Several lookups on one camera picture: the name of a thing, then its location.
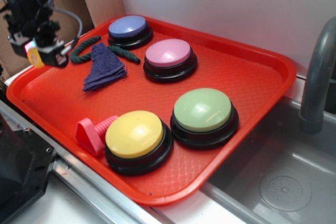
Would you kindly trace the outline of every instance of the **pink button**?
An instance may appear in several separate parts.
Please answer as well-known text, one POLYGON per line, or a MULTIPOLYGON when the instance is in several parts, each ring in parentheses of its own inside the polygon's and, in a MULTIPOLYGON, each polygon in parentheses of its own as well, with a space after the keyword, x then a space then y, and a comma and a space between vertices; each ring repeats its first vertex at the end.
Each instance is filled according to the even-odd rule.
POLYGON ((160 67, 174 67, 190 56, 190 45, 181 39, 161 40, 151 45, 146 51, 149 64, 160 67))

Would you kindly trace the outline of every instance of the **blue button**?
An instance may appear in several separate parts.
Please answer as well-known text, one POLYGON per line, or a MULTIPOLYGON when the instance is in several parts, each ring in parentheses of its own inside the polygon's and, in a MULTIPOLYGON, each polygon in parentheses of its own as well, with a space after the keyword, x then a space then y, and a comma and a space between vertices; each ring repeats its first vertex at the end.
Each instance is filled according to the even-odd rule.
POLYGON ((146 28, 146 19, 141 16, 126 16, 117 19, 109 26, 109 34, 115 38, 136 35, 146 28))

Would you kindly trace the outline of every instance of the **button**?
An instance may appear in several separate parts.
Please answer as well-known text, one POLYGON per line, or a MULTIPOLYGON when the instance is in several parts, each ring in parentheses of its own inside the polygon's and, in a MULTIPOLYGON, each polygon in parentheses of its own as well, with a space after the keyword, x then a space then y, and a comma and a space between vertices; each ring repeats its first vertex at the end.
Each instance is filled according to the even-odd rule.
POLYGON ((161 40, 146 51, 149 64, 155 67, 172 67, 186 61, 190 56, 190 45, 181 39, 161 40))
POLYGON ((202 88, 182 95, 174 106, 174 114, 181 127, 193 132, 207 132, 228 121, 231 107, 226 94, 202 88))
POLYGON ((109 34, 115 38, 125 38, 136 35, 147 26, 146 19, 141 16, 126 16, 117 19, 109 26, 109 34))
POLYGON ((148 154, 160 143, 162 122, 148 111, 133 111, 117 118, 106 132, 110 152, 121 158, 137 158, 148 154))

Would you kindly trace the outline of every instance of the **faucet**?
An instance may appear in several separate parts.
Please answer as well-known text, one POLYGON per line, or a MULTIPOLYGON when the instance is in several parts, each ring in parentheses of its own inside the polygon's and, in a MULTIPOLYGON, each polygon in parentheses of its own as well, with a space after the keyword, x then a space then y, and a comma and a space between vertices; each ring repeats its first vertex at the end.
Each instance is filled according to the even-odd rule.
POLYGON ((299 113, 299 129, 322 130, 324 110, 336 113, 336 17, 322 29, 310 61, 299 113))

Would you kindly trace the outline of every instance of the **sink drain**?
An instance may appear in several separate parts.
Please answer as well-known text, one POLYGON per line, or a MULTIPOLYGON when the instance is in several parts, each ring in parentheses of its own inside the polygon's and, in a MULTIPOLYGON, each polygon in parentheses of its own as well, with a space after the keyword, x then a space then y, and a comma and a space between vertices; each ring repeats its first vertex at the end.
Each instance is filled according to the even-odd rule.
POLYGON ((268 205, 285 212, 302 209, 311 198, 307 180, 290 170, 277 170, 266 175, 260 183, 260 193, 268 205))

